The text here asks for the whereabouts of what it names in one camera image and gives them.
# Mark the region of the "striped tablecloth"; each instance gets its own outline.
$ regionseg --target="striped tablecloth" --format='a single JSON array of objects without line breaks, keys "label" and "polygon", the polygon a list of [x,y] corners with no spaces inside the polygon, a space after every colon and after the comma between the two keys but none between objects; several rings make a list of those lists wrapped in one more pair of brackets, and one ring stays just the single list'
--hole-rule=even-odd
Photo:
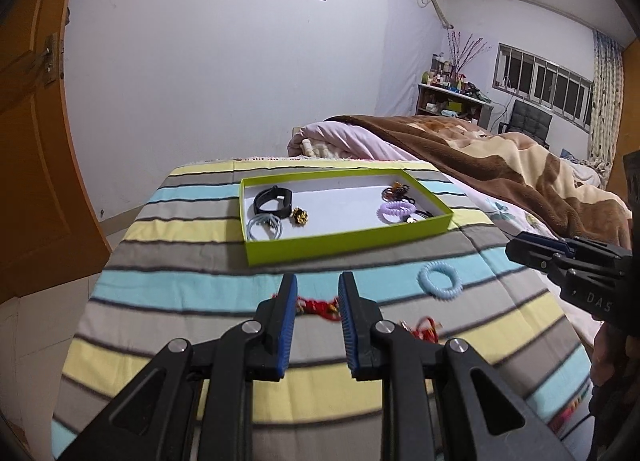
[{"label": "striped tablecloth", "polygon": [[[454,212],[446,234],[422,241],[280,266],[249,268],[239,220],[239,181],[291,170],[402,168]],[[298,274],[301,297],[331,300],[338,275],[354,271],[360,294],[392,321],[430,315],[441,338],[460,336],[546,422],[588,386],[590,362],[553,296],[511,263],[507,240],[473,202],[426,162],[246,160],[188,165],[162,183],[116,247],[69,348],[52,421],[55,457],[174,337],[217,338]],[[446,260],[464,291],[425,295],[420,267]],[[256,382],[256,460],[370,461],[380,454],[381,386],[351,380],[340,325],[296,319],[290,368],[280,383]]]}]

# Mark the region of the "metal pivot screw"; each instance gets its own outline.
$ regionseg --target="metal pivot screw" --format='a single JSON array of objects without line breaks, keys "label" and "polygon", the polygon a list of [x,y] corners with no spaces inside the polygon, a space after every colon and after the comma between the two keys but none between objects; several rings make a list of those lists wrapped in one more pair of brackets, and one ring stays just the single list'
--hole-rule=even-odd
[{"label": "metal pivot screw", "polygon": [[380,333],[384,333],[385,335],[393,332],[395,327],[396,325],[389,320],[379,320],[376,322],[376,330]]},{"label": "metal pivot screw", "polygon": [[262,325],[260,324],[260,322],[255,320],[247,320],[244,324],[242,324],[242,331],[249,335],[259,332],[260,329],[262,329]]},{"label": "metal pivot screw", "polygon": [[462,338],[454,338],[451,342],[449,342],[449,347],[457,353],[464,353],[467,349],[469,349],[469,344],[466,343],[466,341],[462,340]]},{"label": "metal pivot screw", "polygon": [[168,347],[172,353],[181,353],[187,348],[187,340],[184,338],[174,338],[169,342]]}]

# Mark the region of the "chair backrest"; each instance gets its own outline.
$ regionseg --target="chair backrest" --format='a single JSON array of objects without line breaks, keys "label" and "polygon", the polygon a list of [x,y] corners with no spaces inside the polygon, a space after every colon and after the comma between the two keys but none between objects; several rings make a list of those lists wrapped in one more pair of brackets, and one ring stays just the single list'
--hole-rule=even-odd
[{"label": "chair backrest", "polygon": [[540,145],[546,142],[553,115],[545,113],[542,109],[516,100],[513,104],[508,130],[518,131],[533,138]]}]

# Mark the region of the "black wristband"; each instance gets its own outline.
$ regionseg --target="black wristband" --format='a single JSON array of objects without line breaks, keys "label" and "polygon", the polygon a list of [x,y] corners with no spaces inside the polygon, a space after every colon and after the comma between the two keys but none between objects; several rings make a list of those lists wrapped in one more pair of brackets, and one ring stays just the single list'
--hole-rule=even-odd
[{"label": "black wristband", "polygon": [[[264,210],[260,208],[262,205],[277,199],[278,197],[284,197],[283,207],[278,210]],[[280,188],[277,185],[263,190],[254,199],[254,214],[273,214],[280,219],[285,219],[291,215],[291,191],[288,188]]]}]

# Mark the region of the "patterned curtain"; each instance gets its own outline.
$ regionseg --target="patterned curtain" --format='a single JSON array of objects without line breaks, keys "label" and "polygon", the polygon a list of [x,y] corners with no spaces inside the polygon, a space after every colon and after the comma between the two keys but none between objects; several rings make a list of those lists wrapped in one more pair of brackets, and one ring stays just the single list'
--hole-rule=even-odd
[{"label": "patterned curtain", "polygon": [[622,48],[608,35],[593,32],[595,63],[593,75],[593,110],[589,134],[587,165],[594,168],[605,188],[616,155],[624,70]]}]

